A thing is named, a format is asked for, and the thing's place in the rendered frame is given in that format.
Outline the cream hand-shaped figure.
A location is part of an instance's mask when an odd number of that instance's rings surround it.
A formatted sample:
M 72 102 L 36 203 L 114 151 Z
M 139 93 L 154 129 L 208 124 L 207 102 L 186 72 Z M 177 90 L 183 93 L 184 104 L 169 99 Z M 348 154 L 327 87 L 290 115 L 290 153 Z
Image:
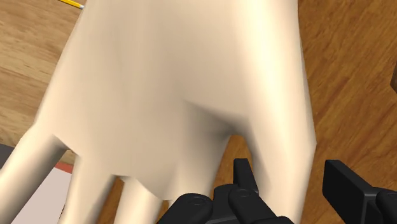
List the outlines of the cream hand-shaped figure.
M 0 169 L 11 224 L 66 150 L 59 224 L 95 224 L 116 177 L 115 224 L 208 195 L 231 135 L 260 197 L 299 224 L 316 150 L 298 0 L 87 0 L 36 118 Z

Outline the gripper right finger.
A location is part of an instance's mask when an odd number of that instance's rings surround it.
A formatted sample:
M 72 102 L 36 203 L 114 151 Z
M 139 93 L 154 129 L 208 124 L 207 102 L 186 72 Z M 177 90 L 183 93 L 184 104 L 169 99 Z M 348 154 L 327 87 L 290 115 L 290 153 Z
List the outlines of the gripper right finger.
M 397 224 L 397 191 L 374 187 L 339 160 L 326 160 L 322 193 L 345 224 Z

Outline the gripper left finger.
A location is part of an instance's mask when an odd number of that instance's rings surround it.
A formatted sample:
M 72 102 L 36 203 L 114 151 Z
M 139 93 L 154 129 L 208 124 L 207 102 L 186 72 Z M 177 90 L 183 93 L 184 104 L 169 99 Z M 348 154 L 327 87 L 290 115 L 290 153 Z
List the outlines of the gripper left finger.
M 213 199 L 197 193 L 180 196 L 156 224 L 294 224 L 276 216 L 260 198 L 246 158 L 233 161 L 233 183 L 217 186 Z

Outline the white book with red edge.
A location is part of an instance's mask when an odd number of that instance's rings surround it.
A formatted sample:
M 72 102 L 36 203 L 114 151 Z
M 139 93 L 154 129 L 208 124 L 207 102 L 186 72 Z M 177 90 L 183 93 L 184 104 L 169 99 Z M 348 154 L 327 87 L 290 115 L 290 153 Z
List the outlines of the white book with red edge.
M 11 224 L 57 224 L 66 202 L 72 165 L 59 162 Z

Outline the yellow pencil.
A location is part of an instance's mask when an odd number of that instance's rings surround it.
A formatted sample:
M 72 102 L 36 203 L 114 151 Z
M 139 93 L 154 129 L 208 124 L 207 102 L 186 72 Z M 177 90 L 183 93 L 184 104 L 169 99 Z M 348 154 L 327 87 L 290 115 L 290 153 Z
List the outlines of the yellow pencil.
M 77 3 L 76 1 L 73 1 L 73 0 L 59 0 L 59 1 L 65 3 L 65 4 L 68 4 L 70 6 L 74 6 L 76 8 L 79 8 L 81 10 L 85 7 L 83 4 Z

